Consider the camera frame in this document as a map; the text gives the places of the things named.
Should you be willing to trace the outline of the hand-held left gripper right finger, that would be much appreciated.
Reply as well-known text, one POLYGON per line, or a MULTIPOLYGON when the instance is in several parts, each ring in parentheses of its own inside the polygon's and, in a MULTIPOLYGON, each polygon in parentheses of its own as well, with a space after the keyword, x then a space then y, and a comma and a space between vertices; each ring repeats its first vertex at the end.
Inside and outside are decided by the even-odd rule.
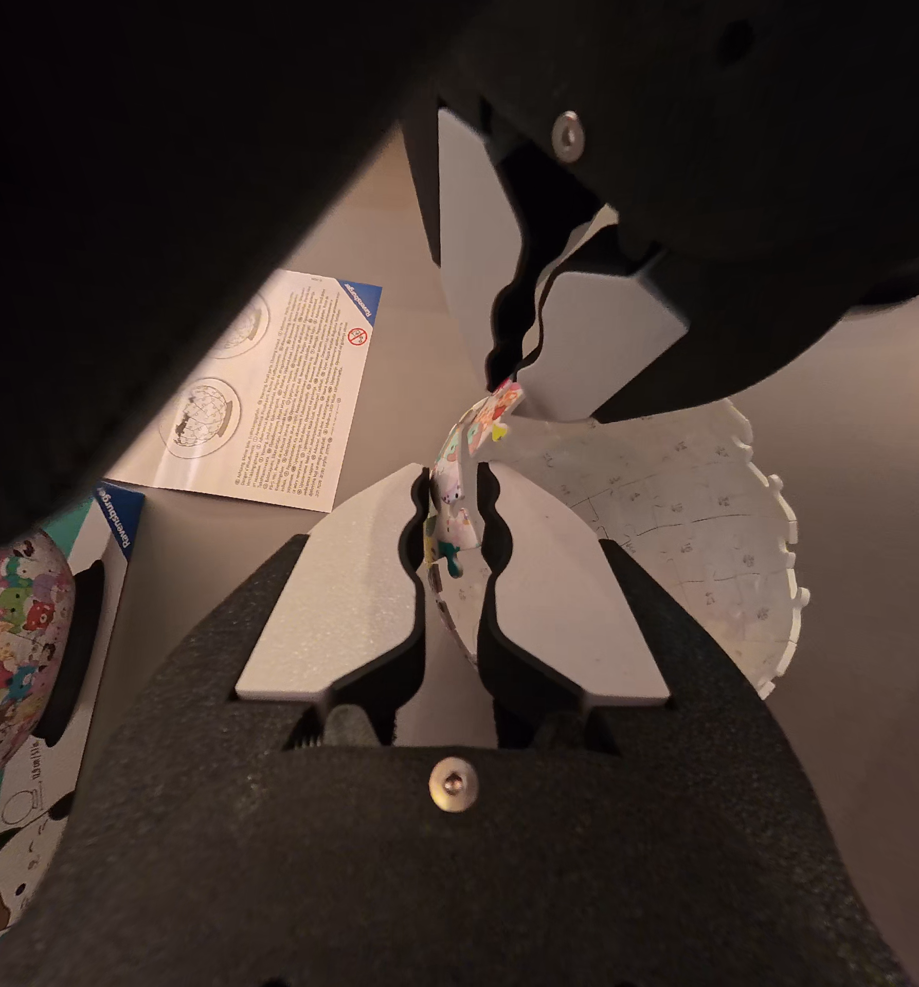
POLYGON ((659 706, 669 687, 602 542, 570 507, 502 463, 481 463, 489 570, 478 673, 501 706, 659 706))

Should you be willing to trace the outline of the puzzle ball box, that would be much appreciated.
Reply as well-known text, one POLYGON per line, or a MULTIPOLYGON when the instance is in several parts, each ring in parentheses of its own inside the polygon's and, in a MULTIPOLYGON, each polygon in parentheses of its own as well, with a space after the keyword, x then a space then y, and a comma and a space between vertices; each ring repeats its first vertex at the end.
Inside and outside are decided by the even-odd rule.
POLYGON ((67 826, 144 506, 102 481, 0 548, 0 938, 67 826))

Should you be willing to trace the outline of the half-built puzzle ball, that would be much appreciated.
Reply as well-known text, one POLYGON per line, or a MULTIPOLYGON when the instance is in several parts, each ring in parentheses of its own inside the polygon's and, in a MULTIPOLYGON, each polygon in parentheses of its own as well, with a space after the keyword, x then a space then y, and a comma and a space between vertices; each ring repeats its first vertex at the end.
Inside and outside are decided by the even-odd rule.
POLYGON ((453 426, 430 472, 428 581, 477 669, 489 570, 477 506, 481 463, 502 463, 576 513, 604 543, 662 675, 677 646, 653 642, 682 607, 766 699, 790 665, 809 593, 798 585, 797 519, 782 482, 756 467, 749 421, 723 399, 601 424, 515 415, 508 381, 453 426))

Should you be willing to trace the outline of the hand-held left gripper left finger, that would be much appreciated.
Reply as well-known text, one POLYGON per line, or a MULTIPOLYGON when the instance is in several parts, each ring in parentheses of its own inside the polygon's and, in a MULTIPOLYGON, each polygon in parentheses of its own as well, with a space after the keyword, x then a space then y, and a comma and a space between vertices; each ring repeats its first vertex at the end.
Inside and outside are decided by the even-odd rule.
POLYGON ((235 685, 238 698, 404 704, 425 672, 428 470, 408 464, 311 530, 235 685))

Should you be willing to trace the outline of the folded instruction sheet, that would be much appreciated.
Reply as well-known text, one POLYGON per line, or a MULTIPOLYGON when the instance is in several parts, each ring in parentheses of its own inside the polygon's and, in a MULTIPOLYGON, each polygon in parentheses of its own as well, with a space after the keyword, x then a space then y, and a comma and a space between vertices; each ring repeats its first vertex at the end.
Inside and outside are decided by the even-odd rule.
POLYGON ((109 479, 331 512, 381 295, 277 270, 109 479))

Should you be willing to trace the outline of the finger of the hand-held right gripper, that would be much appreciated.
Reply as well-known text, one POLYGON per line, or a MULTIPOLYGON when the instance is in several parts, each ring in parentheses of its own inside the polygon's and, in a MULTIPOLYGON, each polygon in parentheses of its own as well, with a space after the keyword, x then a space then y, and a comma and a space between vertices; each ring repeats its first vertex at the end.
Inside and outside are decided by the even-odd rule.
POLYGON ((651 246, 632 261, 618 234, 617 211, 605 204, 542 269, 515 415, 584 421, 688 333, 689 316, 652 278, 668 253, 651 246))
POLYGON ((484 388, 515 374, 536 320, 524 141, 492 146, 452 109, 438 111, 440 269, 449 313, 484 388))

